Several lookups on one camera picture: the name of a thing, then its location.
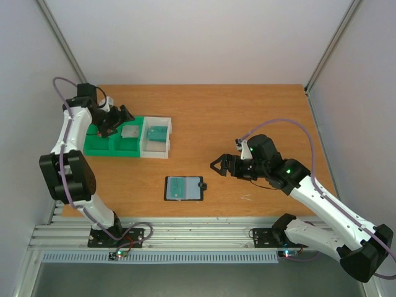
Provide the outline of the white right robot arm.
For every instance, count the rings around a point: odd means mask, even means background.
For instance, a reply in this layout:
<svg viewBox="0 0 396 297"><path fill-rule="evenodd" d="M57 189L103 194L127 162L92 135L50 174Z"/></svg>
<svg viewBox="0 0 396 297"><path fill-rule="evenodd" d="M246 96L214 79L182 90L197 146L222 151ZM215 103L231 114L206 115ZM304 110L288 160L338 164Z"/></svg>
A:
<svg viewBox="0 0 396 297"><path fill-rule="evenodd" d="M394 232L385 224L375 225L351 211L295 159L283 158L273 140L259 134L249 140L236 140L240 155L223 154L210 167L221 176L247 181L265 179L274 189L299 201L331 231L312 226L288 213L272 226L273 238L280 245L302 244L338 261L355 280L367 283L387 256Z"/></svg>

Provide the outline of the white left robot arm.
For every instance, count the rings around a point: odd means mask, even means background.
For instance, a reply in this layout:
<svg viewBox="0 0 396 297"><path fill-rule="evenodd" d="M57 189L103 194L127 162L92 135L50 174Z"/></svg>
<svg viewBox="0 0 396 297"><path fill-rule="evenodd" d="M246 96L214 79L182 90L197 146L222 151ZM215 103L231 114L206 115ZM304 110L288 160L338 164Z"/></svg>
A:
<svg viewBox="0 0 396 297"><path fill-rule="evenodd" d="M135 118L124 106L117 107L109 97L98 102L99 87L90 83L76 85L75 97L63 101L61 132L56 145L39 159L39 167L54 200L60 200L90 220L95 237L110 246L124 241L124 230L114 211L97 194L93 170L84 156L84 143L90 125L106 139L118 127Z"/></svg>

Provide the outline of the black leather card holder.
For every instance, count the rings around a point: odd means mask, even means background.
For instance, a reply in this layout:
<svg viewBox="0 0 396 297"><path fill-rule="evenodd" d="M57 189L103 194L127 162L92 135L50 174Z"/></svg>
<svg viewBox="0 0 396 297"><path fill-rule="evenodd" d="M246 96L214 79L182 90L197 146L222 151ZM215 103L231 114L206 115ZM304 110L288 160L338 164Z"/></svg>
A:
<svg viewBox="0 0 396 297"><path fill-rule="evenodd" d="M202 201L206 190L202 176L167 176L164 201Z"/></svg>

